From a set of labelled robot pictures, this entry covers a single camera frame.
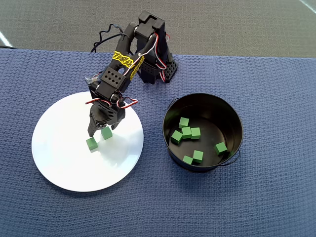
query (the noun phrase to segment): green foam block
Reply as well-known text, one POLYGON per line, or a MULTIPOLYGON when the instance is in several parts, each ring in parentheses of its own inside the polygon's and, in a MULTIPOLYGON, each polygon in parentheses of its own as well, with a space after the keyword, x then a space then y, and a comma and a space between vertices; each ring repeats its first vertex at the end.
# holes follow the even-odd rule
POLYGON ((182 133, 179 132, 179 131, 177 131, 177 130, 175 130, 175 131, 173 132, 172 136, 171 136, 171 141, 172 141, 174 144, 177 144, 177 145, 178 145, 178 144, 181 142, 182 137, 183 137, 182 133))
POLYGON ((184 157, 183 157, 183 161, 184 161, 185 163, 192 164, 193 159, 192 159, 191 157, 184 156, 184 157))
POLYGON ((109 139, 110 137, 113 136, 112 131, 110 130, 110 127, 105 127, 101 130, 102 137, 104 140, 109 139))
POLYGON ((191 139, 199 139, 201 137, 201 132, 199 130, 199 127, 192 127, 191 128, 191 139))
POLYGON ((203 152, 195 150, 193 153, 193 161, 197 163, 201 163, 202 160, 203 160, 203 152))
POLYGON ((215 149, 215 151, 216 151, 218 156, 223 154, 223 153, 225 153, 227 151, 227 147, 225 146, 224 142, 216 144, 214 149, 215 149))
POLYGON ((86 140, 86 142, 90 150, 96 149, 98 147, 98 144, 95 141, 94 137, 89 138, 88 140, 86 140))
POLYGON ((182 129, 183 139, 191 138, 191 128, 190 127, 183 127, 182 129))
POLYGON ((183 128, 187 126, 189 126, 189 119, 181 117, 180 122, 179 122, 179 128, 183 128))

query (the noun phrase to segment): blue tablecloth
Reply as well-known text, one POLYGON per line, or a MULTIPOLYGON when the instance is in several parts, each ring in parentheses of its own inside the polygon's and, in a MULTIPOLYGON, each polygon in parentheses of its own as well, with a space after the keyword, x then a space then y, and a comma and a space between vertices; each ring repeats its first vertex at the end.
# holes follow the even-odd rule
POLYGON ((175 55, 170 84, 137 76, 125 93, 140 101, 145 139, 128 176, 91 193, 47 181, 32 158, 37 121, 87 91, 84 77, 111 56, 0 50, 0 236, 315 236, 316 59, 175 55), (190 173, 168 156, 163 116, 193 92, 222 97, 241 117, 234 164, 190 173))

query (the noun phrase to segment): gray carpet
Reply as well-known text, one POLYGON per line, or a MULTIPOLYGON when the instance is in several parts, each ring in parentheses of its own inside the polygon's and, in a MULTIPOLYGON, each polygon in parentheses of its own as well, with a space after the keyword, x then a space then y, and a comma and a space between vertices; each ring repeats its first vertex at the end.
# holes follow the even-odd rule
POLYGON ((144 9, 166 21, 176 54, 316 57, 315 0, 1 0, 0 31, 17 48, 89 51, 144 9))

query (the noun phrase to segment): red wire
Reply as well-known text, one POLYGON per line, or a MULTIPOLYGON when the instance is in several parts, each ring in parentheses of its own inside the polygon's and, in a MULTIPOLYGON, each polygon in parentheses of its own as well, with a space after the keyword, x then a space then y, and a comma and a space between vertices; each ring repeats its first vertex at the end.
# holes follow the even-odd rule
POLYGON ((157 56, 157 59, 159 60, 159 62, 165 67, 164 69, 163 68, 161 68, 158 64, 156 64, 157 65, 157 67, 159 67, 160 69, 162 69, 162 70, 165 70, 166 68, 167 68, 167 66, 161 61, 161 59, 158 57, 158 54, 157 54, 157 43, 156 43, 156 46, 155 46, 155 52, 156 52, 156 56, 157 56))
POLYGON ((85 104, 87 105, 87 104, 90 104, 90 103, 92 103, 92 102, 94 102, 94 101, 97 101, 97 100, 101 100, 102 102, 105 102, 105 103, 107 103, 109 106, 111 106, 111 103, 110 103, 109 101, 107 101, 107 100, 102 100, 102 99, 100 99, 100 98, 96 98, 96 99, 90 100, 90 101, 86 102, 85 104))
POLYGON ((125 106, 119 106, 119 100, 117 101, 117 106, 119 107, 119 108, 121 108, 121 109, 126 109, 126 108, 128 108, 128 107, 130 107, 130 106, 132 106, 132 105, 135 105, 135 104, 137 104, 138 103, 138 100, 137 99, 132 99, 132 98, 130 98, 130 97, 125 97, 125 98, 128 98, 128 99, 130 99, 130 100, 132 100, 133 102, 132 103, 130 103, 130 104, 128 104, 128 105, 125 105, 125 106))

